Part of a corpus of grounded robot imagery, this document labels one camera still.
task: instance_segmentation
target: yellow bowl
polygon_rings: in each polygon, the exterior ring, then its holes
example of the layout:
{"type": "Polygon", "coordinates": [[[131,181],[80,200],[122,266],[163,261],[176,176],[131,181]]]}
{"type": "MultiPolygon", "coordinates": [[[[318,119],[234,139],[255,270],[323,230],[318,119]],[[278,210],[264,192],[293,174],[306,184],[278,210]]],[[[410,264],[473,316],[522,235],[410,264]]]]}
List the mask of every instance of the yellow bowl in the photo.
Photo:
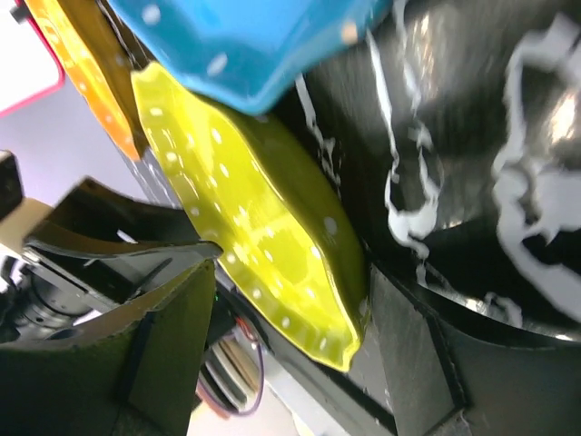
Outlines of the yellow bowl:
{"type": "Polygon", "coordinates": [[[103,129],[131,159],[148,146],[127,54],[94,0],[25,0],[48,44],[103,129]]]}
{"type": "Polygon", "coordinates": [[[196,96],[157,63],[132,80],[149,143],[222,267],[289,341],[348,370],[369,318],[366,267],[319,168],[272,117],[196,96]]]}

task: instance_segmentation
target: purple cable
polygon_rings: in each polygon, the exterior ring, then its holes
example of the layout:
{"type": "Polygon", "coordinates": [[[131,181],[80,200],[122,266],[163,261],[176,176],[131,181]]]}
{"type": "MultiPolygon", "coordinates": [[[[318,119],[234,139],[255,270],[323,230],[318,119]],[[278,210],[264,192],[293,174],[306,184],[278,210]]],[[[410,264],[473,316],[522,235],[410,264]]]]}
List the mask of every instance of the purple cable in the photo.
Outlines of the purple cable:
{"type": "Polygon", "coordinates": [[[208,389],[206,389],[203,382],[201,380],[198,380],[198,387],[203,391],[204,395],[208,399],[210,399],[210,401],[212,402],[212,406],[215,406],[217,409],[221,409],[222,411],[224,411],[225,413],[227,413],[229,415],[240,416],[240,417],[250,416],[254,412],[256,412],[258,410],[258,408],[261,406],[262,394],[264,393],[264,377],[265,377],[264,357],[262,356],[261,345],[258,342],[253,342],[253,343],[256,344],[256,351],[258,352],[258,366],[259,366],[259,373],[260,373],[260,381],[259,381],[259,386],[258,386],[258,392],[256,394],[256,401],[254,402],[252,407],[250,407],[247,411],[236,411],[234,413],[230,412],[228,409],[224,408],[220,404],[219,401],[216,401],[216,399],[214,399],[214,397],[212,396],[210,391],[208,389]]]}

